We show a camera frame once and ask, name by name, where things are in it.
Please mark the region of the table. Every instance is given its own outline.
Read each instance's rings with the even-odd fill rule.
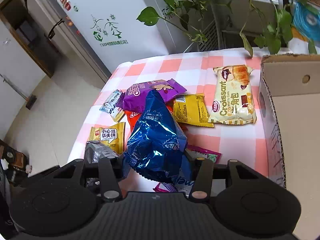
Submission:
[[[280,51],[280,53],[290,52],[289,49]],[[122,63],[91,107],[73,145],[68,162],[84,157],[85,143],[92,126],[108,127],[115,124],[109,114],[99,110],[115,89],[124,91],[135,83],[173,78],[187,89],[186,94],[204,93],[204,101],[210,114],[217,83],[217,77],[212,68],[246,64],[254,69],[250,75],[250,83],[257,122],[241,126],[217,123],[214,128],[187,125],[188,131],[185,134],[189,144],[222,153],[220,163],[226,164],[229,159],[237,159],[264,176],[268,176],[266,140],[257,101],[260,62],[262,56],[268,54],[267,48],[254,48],[253,58],[249,58],[244,48],[237,48],[174,54]],[[126,144],[130,136],[130,126],[126,116],[121,122],[126,122]],[[131,170],[128,178],[120,182],[120,187],[127,191],[152,191],[156,184],[157,182],[147,180]]]

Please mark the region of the barcode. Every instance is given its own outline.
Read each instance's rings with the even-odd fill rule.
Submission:
[[[185,103],[186,102],[186,97],[184,95],[177,96],[176,97],[176,101]]]

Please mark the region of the floor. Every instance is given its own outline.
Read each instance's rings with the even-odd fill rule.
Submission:
[[[34,90],[37,101],[29,111],[22,107],[5,142],[29,157],[32,173],[67,163],[74,141],[97,99],[100,89],[77,73],[79,61],[63,58],[54,76],[47,76]]]

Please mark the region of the speech bubble graphic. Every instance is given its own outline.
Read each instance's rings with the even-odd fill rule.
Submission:
[[[101,130],[100,141],[108,141],[110,144],[114,139],[118,138],[116,129],[106,128]]]

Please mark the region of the purple snack package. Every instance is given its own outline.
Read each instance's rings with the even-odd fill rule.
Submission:
[[[174,79],[168,81],[160,79],[133,84],[127,89],[126,93],[121,95],[116,106],[123,110],[142,113],[145,109],[146,97],[152,89],[156,89],[160,93],[165,103],[187,91]]]

